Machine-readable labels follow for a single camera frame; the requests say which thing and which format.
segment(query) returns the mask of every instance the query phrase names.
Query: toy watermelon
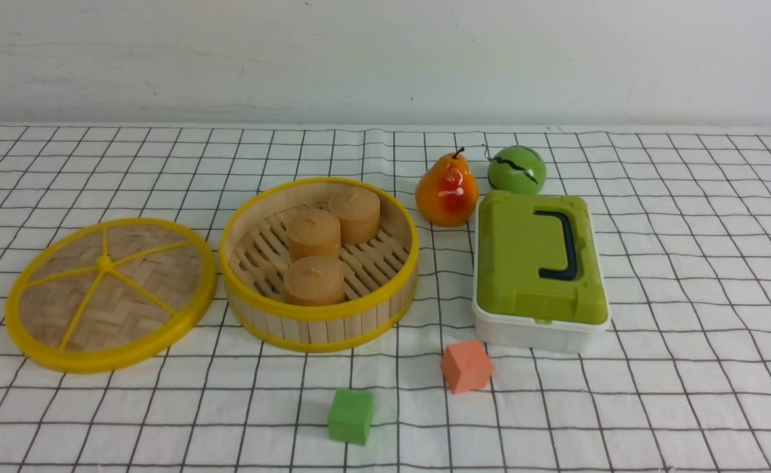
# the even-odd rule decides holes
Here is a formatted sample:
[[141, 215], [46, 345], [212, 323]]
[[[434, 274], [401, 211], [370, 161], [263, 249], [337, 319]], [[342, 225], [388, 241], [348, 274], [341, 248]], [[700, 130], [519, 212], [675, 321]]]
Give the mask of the toy watermelon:
[[499, 191], [539, 194], [546, 182], [546, 164], [535, 150], [509, 146], [490, 160], [488, 180], [490, 186]]

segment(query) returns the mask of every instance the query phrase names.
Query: black handle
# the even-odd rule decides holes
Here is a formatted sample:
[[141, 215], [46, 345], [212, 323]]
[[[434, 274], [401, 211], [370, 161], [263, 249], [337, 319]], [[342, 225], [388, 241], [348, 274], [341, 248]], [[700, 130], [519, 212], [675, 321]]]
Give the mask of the black handle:
[[561, 212], [546, 212], [535, 210], [534, 215], [555, 217], [560, 220], [563, 227], [563, 245], [566, 246], [566, 269], [546, 269], [541, 267], [538, 274], [544, 279], [557, 279], [558, 281], [573, 281], [578, 276], [578, 254], [575, 252], [575, 235], [572, 234], [572, 222], [569, 217]]

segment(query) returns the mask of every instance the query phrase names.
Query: green storage box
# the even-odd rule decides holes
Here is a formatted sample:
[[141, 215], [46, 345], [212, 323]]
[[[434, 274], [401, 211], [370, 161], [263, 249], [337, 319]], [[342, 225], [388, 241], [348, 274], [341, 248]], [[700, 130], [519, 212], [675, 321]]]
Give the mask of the green storage box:
[[491, 191], [476, 218], [473, 309], [482, 340], [578, 352], [610, 323], [583, 198]]

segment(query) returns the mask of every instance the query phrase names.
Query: orange sponge cube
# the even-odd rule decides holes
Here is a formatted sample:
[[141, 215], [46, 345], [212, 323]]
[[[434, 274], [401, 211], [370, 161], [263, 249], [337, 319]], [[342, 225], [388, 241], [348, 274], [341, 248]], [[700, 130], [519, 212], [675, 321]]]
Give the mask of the orange sponge cube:
[[469, 340], [446, 347], [440, 370], [452, 394], [459, 394], [487, 386], [493, 374], [493, 362], [484, 352], [482, 342]]

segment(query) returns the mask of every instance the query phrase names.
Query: white wall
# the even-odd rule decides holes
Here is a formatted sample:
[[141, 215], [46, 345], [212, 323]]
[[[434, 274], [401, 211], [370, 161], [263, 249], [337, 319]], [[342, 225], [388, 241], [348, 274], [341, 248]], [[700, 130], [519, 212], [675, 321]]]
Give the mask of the white wall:
[[771, 0], [0, 0], [0, 121], [771, 125]]

